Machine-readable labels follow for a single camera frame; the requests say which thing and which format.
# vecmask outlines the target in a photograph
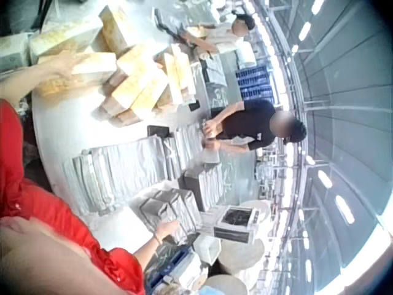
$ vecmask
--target worker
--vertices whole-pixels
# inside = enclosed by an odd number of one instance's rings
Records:
[[[276,137],[284,144],[298,143],[306,138],[305,125],[289,111],[278,111],[267,100],[246,100],[227,106],[221,112],[212,113],[206,122],[204,133],[206,147],[227,152],[247,152],[269,146]],[[226,143],[236,137],[247,143]]]
[[[254,19],[248,14],[236,14],[233,22],[224,22],[217,26],[202,26],[206,32],[203,37],[194,36],[192,30],[185,30],[182,37],[196,45],[196,54],[205,60],[212,54],[222,54],[234,51],[245,37],[255,27]]]
[[[61,53],[0,83],[1,294],[145,294],[143,270],[178,227],[159,225],[134,255],[106,251],[66,203],[24,178],[23,132],[13,106],[40,82],[69,77],[79,61]]]

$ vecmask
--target woman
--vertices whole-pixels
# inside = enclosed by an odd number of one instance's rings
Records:
[[[205,60],[211,54],[222,54],[237,49],[240,43],[255,27],[254,19],[248,14],[236,14],[233,22],[221,23],[217,26],[201,26],[198,30],[188,28],[182,37],[191,44],[195,44],[196,54],[199,58]]]
[[[23,132],[12,106],[40,82],[69,77],[78,62],[62,53],[0,83],[1,294],[143,295],[143,270],[178,227],[160,225],[134,255],[108,252],[67,204],[24,177]]]

